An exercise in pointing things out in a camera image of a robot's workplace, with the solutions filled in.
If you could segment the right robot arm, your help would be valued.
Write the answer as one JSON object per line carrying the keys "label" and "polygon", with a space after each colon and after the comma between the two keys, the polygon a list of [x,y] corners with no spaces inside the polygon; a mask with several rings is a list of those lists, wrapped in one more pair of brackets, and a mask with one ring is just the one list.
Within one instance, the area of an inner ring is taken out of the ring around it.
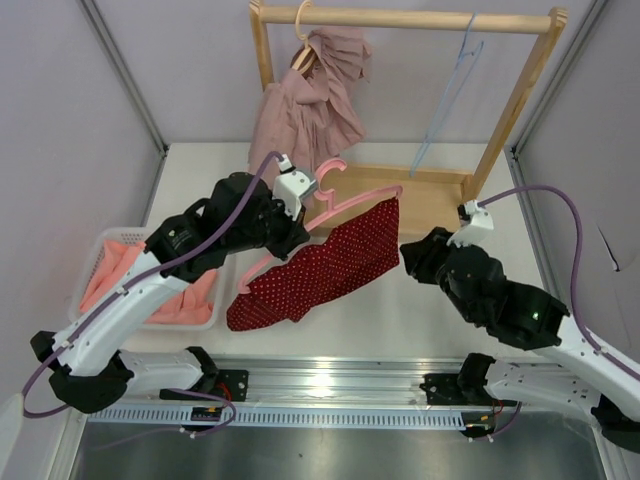
{"label": "right robot arm", "polygon": [[434,228],[400,246],[406,273],[438,287],[467,323],[499,343],[553,360],[574,375],[552,379],[481,353],[469,354],[456,378],[470,405],[492,400],[537,404],[599,426],[614,445],[639,450],[639,382],[588,344],[568,308],[546,291],[509,280],[502,263],[481,247],[449,244]]}

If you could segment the white plastic basket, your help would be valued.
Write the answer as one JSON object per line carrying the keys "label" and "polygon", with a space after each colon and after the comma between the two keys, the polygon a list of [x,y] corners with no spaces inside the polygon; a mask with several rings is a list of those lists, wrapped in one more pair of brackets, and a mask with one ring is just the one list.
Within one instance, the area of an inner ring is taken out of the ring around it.
{"label": "white plastic basket", "polygon": [[[147,238],[153,233],[149,228],[143,227],[118,227],[110,228],[103,231],[94,242],[92,249],[85,261],[83,272],[80,276],[80,280],[77,282],[73,295],[71,296],[71,303],[68,311],[68,317],[70,322],[75,322],[80,319],[84,313],[79,311],[79,302],[84,295],[85,289],[88,286],[89,281],[93,277],[93,274],[97,270],[98,264],[103,259],[104,248],[103,241],[106,239],[115,240],[125,245],[135,245],[138,242],[146,242]],[[204,325],[199,326],[169,326],[169,325],[146,325],[141,326],[143,330],[166,330],[166,331],[202,331],[207,330],[213,326],[216,321],[215,308],[219,305],[219,299],[221,294],[222,275],[217,272],[217,278],[214,287],[209,294],[209,300],[214,302],[213,313],[209,321]]]}

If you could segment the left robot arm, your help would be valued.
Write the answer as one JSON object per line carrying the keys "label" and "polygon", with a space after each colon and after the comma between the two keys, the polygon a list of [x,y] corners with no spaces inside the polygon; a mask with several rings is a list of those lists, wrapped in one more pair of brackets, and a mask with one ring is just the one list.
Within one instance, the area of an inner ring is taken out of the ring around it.
{"label": "left robot arm", "polygon": [[145,241],[143,252],[109,292],[78,321],[31,339],[38,360],[50,368],[55,396],[80,412],[99,412],[125,394],[158,392],[165,400],[197,400],[219,392],[219,370],[201,347],[175,354],[125,351],[123,343],[162,305],[185,292],[227,256],[267,249],[286,259],[310,238],[303,202],[315,178],[292,169],[272,187],[237,172],[212,194],[167,218]]}

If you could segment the blue hanger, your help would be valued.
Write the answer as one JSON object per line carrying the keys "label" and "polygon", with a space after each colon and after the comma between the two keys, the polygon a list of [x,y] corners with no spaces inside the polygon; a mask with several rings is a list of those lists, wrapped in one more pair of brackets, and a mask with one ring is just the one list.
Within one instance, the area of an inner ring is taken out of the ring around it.
{"label": "blue hanger", "polygon": [[483,40],[480,40],[473,48],[467,46],[477,15],[477,12],[471,14],[449,80],[438,101],[436,111],[425,131],[422,143],[411,163],[409,169],[409,176],[411,178],[416,175],[431,145],[446,125],[457,99],[464,90],[482,55],[485,44]]}

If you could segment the aluminium mounting rail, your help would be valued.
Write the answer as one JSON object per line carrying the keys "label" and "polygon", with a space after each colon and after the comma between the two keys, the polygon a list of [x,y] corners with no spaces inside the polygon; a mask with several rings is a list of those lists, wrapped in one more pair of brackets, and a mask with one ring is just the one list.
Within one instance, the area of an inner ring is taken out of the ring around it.
{"label": "aluminium mounting rail", "polygon": [[426,402],[428,373],[456,373],[461,359],[358,359],[216,355],[222,369],[249,372],[244,406],[405,407]]}

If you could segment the pink hanger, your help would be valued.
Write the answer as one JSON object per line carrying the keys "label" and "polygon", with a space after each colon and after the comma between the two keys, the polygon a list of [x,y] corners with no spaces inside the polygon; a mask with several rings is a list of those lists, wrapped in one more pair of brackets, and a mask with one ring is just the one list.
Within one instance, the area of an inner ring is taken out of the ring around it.
{"label": "pink hanger", "polygon": [[393,180],[383,180],[372,187],[367,181],[381,172],[381,165],[349,166],[344,159],[334,157],[323,162],[314,172],[318,189],[313,194],[311,211],[305,217],[305,229],[311,238],[327,236],[346,212],[360,207],[370,208],[387,198],[400,198],[404,187]]}

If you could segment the salmon orange cloth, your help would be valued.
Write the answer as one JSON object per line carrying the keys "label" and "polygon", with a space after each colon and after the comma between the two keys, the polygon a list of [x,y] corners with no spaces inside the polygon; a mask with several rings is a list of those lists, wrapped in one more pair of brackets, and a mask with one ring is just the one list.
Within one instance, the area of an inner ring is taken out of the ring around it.
{"label": "salmon orange cloth", "polygon": [[[145,243],[125,245],[115,240],[103,241],[104,255],[79,302],[79,311],[86,313],[133,265],[144,250]],[[206,271],[182,293],[173,296],[157,309],[146,325],[199,326],[210,320],[214,302],[209,294],[215,285],[217,272]]]}

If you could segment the red polka dot cloth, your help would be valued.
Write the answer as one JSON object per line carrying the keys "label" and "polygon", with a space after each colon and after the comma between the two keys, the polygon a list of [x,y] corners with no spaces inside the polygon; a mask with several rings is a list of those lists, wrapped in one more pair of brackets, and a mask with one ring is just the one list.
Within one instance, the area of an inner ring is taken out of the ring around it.
{"label": "red polka dot cloth", "polygon": [[399,200],[384,200],[336,227],[322,244],[307,245],[291,259],[248,284],[226,312],[234,332],[297,323],[315,307],[346,296],[399,265]]}

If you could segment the wooden clothes rack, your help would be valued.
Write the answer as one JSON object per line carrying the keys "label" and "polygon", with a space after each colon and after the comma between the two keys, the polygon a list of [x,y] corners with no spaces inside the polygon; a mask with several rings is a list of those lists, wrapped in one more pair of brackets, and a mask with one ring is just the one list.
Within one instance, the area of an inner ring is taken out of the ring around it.
{"label": "wooden clothes rack", "polygon": [[274,79],[267,27],[270,24],[350,26],[530,34],[537,40],[524,64],[512,93],[474,171],[427,168],[411,174],[408,169],[388,165],[356,163],[347,167],[327,166],[318,174],[322,189],[331,199],[352,196],[361,201],[358,212],[382,198],[382,188],[403,188],[400,236],[404,240],[422,236],[433,226],[454,228],[459,204],[475,199],[485,185],[506,140],[551,56],[566,24],[568,12],[552,8],[545,16],[479,14],[463,12],[408,11],[372,8],[299,7],[249,4],[249,18],[260,80],[267,86]]}

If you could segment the dusty pink pleated skirt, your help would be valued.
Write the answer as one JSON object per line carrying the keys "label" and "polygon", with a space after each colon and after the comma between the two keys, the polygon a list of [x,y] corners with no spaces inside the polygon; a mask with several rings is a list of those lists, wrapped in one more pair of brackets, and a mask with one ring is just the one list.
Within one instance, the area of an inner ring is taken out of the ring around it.
{"label": "dusty pink pleated skirt", "polygon": [[309,46],[317,55],[310,70],[302,74],[291,68],[263,93],[248,155],[251,173],[271,151],[311,171],[366,135],[352,105],[358,81],[368,77],[372,56],[363,31],[321,27],[310,33]]}

